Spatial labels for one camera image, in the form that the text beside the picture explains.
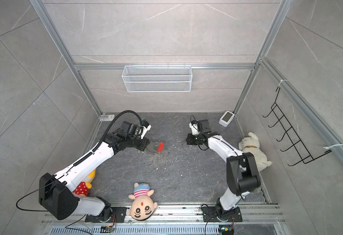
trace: white zip tie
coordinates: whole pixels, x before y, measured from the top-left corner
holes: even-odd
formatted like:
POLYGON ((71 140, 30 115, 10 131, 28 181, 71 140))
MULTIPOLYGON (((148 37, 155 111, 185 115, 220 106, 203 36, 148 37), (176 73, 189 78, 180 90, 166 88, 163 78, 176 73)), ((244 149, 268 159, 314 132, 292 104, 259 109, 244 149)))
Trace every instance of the white zip tie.
POLYGON ((343 146, 343 144, 334 144, 334 145, 323 147, 323 148, 330 149, 330 148, 333 148, 333 147, 336 147, 336 146, 343 146))
POLYGON ((278 84, 278 86, 280 86, 281 85, 281 83, 283 82, 283 81, 287 81, 287 80, 280 80, 280 83, 278 84))

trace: red object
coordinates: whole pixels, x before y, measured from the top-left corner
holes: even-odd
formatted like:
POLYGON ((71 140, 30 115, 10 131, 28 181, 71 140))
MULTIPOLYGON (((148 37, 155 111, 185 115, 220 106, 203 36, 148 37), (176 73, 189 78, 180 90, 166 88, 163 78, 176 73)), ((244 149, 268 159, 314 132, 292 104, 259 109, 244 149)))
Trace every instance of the red object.
POLYGON ((73 193, 77 195, 84 194, 84 196, 88 195, 88 188, 85 185, 85 182, 80 182, 80 184, 76 187, 76 189, 73 191, 73 193))
POLYGON ((164 149, 164 143, 160 143, 159 146, 158 146, 158 150, 159 152, 161 152, 162 150, 164 149))

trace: marble-patterned floor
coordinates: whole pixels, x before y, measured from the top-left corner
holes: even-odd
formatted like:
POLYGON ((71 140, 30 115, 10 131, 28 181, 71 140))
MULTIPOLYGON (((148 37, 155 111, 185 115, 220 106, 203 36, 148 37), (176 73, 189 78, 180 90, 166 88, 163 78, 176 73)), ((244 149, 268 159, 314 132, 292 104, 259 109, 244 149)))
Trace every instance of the marble-patterned floor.
MULTIPOLYGON (((222 113, 139 113, 152 126, 146 137, 163 142, 164 150, 156 155, 127 148, 101 164, 92 182, 90 196, 101 196, 109 202, 130 202, 134 183, 147 182, 155 190, 156 202, 215 202, 226 190, 226 165, 212 150, 202 151, 186 144, 190 115, 208 119, 212 130, 237 146, 240 132, 233 121, 228 127, 218 124, 222 113)), ((133 114, 122 115, 110 131, 126 120, 137 124, 133 114)), ((109 125, 103 122, 95 143, 109 125)), ((247 202, 265 203, 260 188, 247 197, 247 202)))

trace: stuffed toy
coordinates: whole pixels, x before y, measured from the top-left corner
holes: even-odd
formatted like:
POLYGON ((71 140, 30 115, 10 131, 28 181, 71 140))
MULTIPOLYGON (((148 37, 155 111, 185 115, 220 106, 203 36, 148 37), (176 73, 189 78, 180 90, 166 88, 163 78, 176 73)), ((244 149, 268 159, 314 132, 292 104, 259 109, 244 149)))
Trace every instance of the stuffed toy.
POLYGON ((96 169, 94 169, 89 175, 87 175, 82 182, 76 187, 76 189, 73 191, 73 193, 80 195, 80 196, 87 196, 88 191, 90 188, 92 188, 92 180, 94 179, 94 176, 96 174, 96 169))
POLYGON ((134 194, 130 194, 128 197, 134 202, 131 205, 131 209, 126 212, 126 215, 131 215, 135 220, 146 220, 157 208, 157 203, 153 203, 150 196, 155 192, 150 190, 147 183, 135 183, 134 194))
POLYGON ((258 171, 264 170, 266 167, 269 167, 272 162, 268 161, 267 156, 259 149, 260 143, 256 134, 249 132, 248 136, 249 137, 242 139, 242 141, 238 144, 238 148, 244 153, 252 153, 255 157, 258 171))

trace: mesh basket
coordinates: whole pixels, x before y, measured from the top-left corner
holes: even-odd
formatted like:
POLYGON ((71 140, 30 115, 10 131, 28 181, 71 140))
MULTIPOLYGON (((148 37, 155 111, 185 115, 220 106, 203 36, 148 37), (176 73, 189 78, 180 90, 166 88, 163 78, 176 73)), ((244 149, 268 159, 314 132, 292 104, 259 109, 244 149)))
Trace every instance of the mesh basket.
POLYGON ((129 65, 122 73, 128 92, 191 91, 192 78, 184 65, 129 65))

